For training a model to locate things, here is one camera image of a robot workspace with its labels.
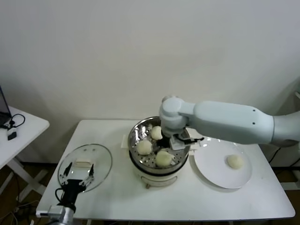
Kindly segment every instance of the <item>black cable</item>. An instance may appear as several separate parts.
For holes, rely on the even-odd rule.
[[[8,130],[8,125],[1,124],[0,128]]]
[[[290,165],[289,167],[292,167],[293,165],[296,165],[297,162],[299,162],[299,161],[300,161],[300,158],[296,162],[294,162],[292,165]]]
[[[61,203],[61,198],[59,198],[58,195],[57,195],[57,191],[59,191],[59,190],[63,190],[63,189],[62,189],[62,188],[56,189],[56,190],[55,190],[55,197],[56,197],[56,199],[59,201],[59,203]]]
[[[197,143],[198,141],[203,141],[204,137],[202,138],[190,138],[190,139],[182,139],[179,137],[179,135],[174,135],[178,140],[182,141],[185,144],[192,144],[192,143]]]
[[[15,176],[15,180],[17,181],[17,187],[18,187],[18,198],[17,198],[17,205],[16,205],[16,207],[18,207],[19,201],[20,201],[20,184],[19,184],[19,180],[18,180],[18,175],[15,172],[13,172],[13,173]]]
[[[279,150],[281,150],[281,148],[277,149],[276,152],[274,153],[272,159],[269,161],[269,163],[271,163],[273,161],[273,159],[275,158],[275,156],[277,155],[277,153],[279,152]]]
[[[34,216],[35,214],[36,206],[31,204],[20,207],[19,210],[14,213],[18,221],[26,220],[28,224],[30,224],[30,216]]]
[[[51,224],[54,224],[54,223],[56,223],[56,222],[58,222],[58,219],[55,219],[55,220],[53,220],[53,221],[51,221],[51,222],[49,222],[49,223],[46,223],[46,224],[44,224],[44,225],[51,225]]]
[[[291,164],[289,167],[293,167],[293,166],[296,165],[299,161],[300,161],[300,158],[298,158],[297,161],[294,162],[293,164]],[[278,174],[282,173],[283,171],[284,171],[284,170],[282,170],[282,171],[280,171],[280,172],[277,172],[277,173],[275,173],[275,175],[278,175]]]
[[[22,117],[23,117],[23,122],[20,123],[20,124],[17,125],[17,126],[14,126],[15,122],[13,121],[13,118],[14,118],[15,116],[22,116]],[[25,116],[23,116],[22,114],[17,113],[17,114],[15,114],[15,115],[13,115],[13,116],[10,118],[10,122],[9,122],[10,128],[17,128],[17,127],[21,126],[22,124],[25,123],[25,120],[26,120],[26,118],[25,118]]]
[[[37,221],[37,223],[36,223],[35,225],[38,225],[38,224],[39,224],[39,222],[41,222],[41,219],[42,219],[42,218],[40,218],[40,219]]]

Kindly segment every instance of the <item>table leg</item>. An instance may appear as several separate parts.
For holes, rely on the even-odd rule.
[[[8,183],[10,182],[10,180],[12,179],[13,176],[14,176],[14,173],[10,172],[8,177],[6,177],[5,181],[3,182],[2,186],[0,187],[0,195],[2,194],[2,192],[4,191],[4,189],[6,188],[6,186],[8,185]]]
[[[31,190],[35,190],[39,194],[43,195],[46,187],[39,184],[39,181],[47,174],[46,170],[41,170],[35,178],[32,178],[15,158],[13,158],[7,165],[28,183],[28,186],[20,193],[19,202],[22,202]]]

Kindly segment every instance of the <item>glass pot lid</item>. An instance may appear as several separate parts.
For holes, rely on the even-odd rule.
[[[108,176],[113,164],[110,151],[101,144],[86,144],[70,152],[61,162],[58,180],[62,186],[68,179],[89,179],[86,190],[99,186]]]

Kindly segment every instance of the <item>dough ball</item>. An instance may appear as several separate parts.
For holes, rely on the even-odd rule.
[[[174,155],[168,153],[165,150],[161,150],[157,153],[155,163],[159,167],[167,167],[171,164]]]
[[[227,163],[232,169],[238,170],[244,165],[244,160],[239,155],[230,155],[227,157]]]
[[[148,140],[142,140],[137,144],[137,152],[140,155],[146,156],[152,152],[152,144]]]
[[[152,128],[152,130],[151,130],[151,137],[154,140],[163,139],[163,136],[161,134],[161,127],[160,126],[156,126],[156,127]]]

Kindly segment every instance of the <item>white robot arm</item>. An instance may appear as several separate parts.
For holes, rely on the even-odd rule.
[[[260,110],[231,103],[187,103],[178,97],[164,98],[159,109],[162,132],[180,135],[185,127],[198,133],[241,144],[290,146],[300,141],[300,112],[270,116]]]

